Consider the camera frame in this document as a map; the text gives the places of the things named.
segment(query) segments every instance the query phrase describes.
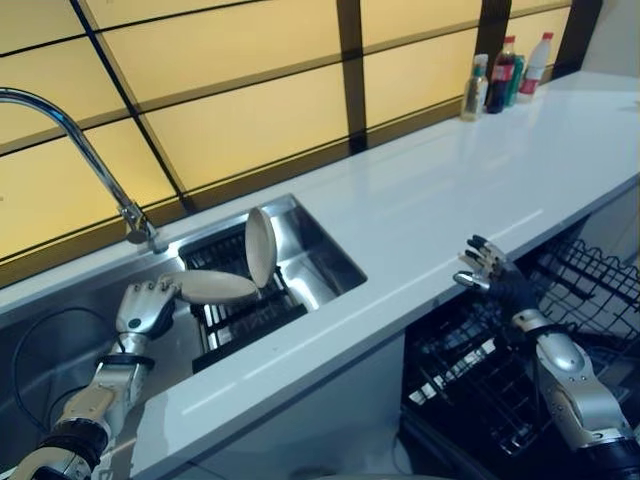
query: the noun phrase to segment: chrome faucet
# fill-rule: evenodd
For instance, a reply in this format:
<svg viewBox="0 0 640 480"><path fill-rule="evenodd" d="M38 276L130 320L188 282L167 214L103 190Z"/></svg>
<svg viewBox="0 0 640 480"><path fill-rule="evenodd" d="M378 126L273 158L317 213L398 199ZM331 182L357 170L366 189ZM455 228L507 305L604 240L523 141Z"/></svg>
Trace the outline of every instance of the chrome faucet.
<svg viewBox="0 0 640 480"><path fill-rule="evenodd" d="M107 187L111 196L118 202L118 212L128 225L127 240L135 244L146 241L154 252L162 251L155 242L158 235L155 227L147 219L140 207L125 193L91 143L89 143L87 137L82 133L78 124L69 115L48 100L15 88L0 87L0 103L17 103L33 108L44 113L60 125L102 184Z"/></svg>

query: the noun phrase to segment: kitchen utensil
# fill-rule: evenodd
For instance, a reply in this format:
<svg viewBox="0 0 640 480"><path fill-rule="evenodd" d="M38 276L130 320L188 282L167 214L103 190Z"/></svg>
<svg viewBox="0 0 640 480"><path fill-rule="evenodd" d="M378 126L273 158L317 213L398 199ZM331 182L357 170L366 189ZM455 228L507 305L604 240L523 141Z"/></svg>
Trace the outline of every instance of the kitchen utensil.
<svg viewBox="0 0 640 480"><path fill-rule="evenodd" d="M251 278L258 288L264 288L275 272L278 250L271 220L262 209L249 212L244 240Z"/></svg>
<svg viewBox="0 0 640 480"><path fill-rule="evenodd" d="M165 273L158 281L179 286L179 298L201 305L234 303L258 293L251 280L215 270Z"/></svg>

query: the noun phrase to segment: black wire rack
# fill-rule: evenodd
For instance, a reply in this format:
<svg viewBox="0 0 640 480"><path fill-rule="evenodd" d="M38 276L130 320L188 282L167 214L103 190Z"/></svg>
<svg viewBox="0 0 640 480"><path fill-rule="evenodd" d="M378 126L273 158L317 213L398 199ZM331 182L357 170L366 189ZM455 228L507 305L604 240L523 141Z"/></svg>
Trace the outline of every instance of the black wire rack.
<svg viewBox="0 0 640 480"><path fill-rule="evenodd" d="M244 224L224 235L204 239L180 251L188 269L218 270L250 278L245 256ZM231 305L192 305L200 322L205 354L193 361L194 373L231 355L283 325L301 317L306 307L290 292L276 267L260 297Z"/></svg>
<svg viewBox="0 0 640 480"><path fill-rule="evenodd" d="M640 343L640 275L582 240L551 240L518 262L541 311L565 324L602 375ZM530 380L526 342L500 306L467 292L417 322L407 338L409 404L461 437L487 440L502 454L524 452L550 425ZM612 389L622 395L621 390Z"/></svg>

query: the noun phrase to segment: white plastic bottle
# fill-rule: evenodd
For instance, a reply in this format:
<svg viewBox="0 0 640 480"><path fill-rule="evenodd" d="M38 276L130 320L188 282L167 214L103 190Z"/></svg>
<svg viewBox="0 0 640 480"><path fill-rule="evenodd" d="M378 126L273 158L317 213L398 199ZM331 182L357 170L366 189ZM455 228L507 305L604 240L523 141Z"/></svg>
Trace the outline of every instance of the white plastic bottle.
<svg viewBox="0 0 640 480"><path fill-rule="evenodd" d="M536 48L531 52L529 57L529 63L527 69L522 76L522 83L520 84L520 90L518 92L518 100L530 101L533 98L533 94L538 87L538 83L542 79L542 74L547 66L549 60L549 53L551 52L551 39L553 38L552 32L544 32L542 40L536 45Z"/></svg>

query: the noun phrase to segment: yellow window panel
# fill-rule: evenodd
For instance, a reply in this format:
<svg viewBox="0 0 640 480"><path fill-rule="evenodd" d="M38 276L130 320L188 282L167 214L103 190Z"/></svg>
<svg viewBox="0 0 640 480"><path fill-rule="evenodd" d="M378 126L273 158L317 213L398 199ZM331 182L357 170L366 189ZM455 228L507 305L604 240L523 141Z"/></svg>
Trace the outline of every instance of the yellow window panel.
<svg viewBox="0 0 640 480"><path fill-rule="evenodd" d="M2 2L0 54L81 33L84 30L68 0Z"/></svg>
<svg viewBox="0 0 640 480"><path fill-rule="evenodd" d="M511 0L511 16L559 6L571 6L571 0Z"/></svg>
<svg viewBox="0 0 640 480"><path fill-rule="evenodd" d="M0 85L40 95L76 121L125 111L86 38L0 58ZM7 149L6 144L55 126L40 112L0 103L0 154Z"/></svg>
<svg viewBox="0 0 640 480"><path fill-rule="evenodd" d="M528 60L532 50L542 40L542 34L544 32L553 32L551 53L547 62L547 65L553 65L558 56L560 42L562 41L562 35L564 35L564 28L567 25L570 10L569 7L560 8L510 19L507 24L507 35L516 36L516 52L524 55Z"/></svg>
<svg viewBox="0 0 640 480"><path fill-rule="evenodd" d="M85 132L141 205L174 194L131 119ZM0 258L117 215L117 204L67 138L0 158Z"/></svg>
<svg viewBox="0 0 640 480"><path fill-rule="evenodd" d="M365 0L362 43L365 47L451 26L476 26L481 0Z"/></svg>
<svg viewBox="0 0 640 480"><path fill-rule="evenodd" d="M146 114L188 190L347 135L342 66Z"/></svg>
<svg viewBox="0 0 640 480"><path fill-rule="evenodd" d="M189 12L207 7L217 7L238 0L128 0L114 2L85 0L98 28L113 27L124 23L138 22L150 18Z"/></svg>
<svg viewBox="0 0 640 480"><path fill-rule="evenodd" d="M104 38L138 102L340 52L335 0L258 2Z"/></svg>
<svg viewBox="0 0 640 480"><path fill-rule="evenodd" d="M462 95L477 29L364 57L367 126Z"/></svg>

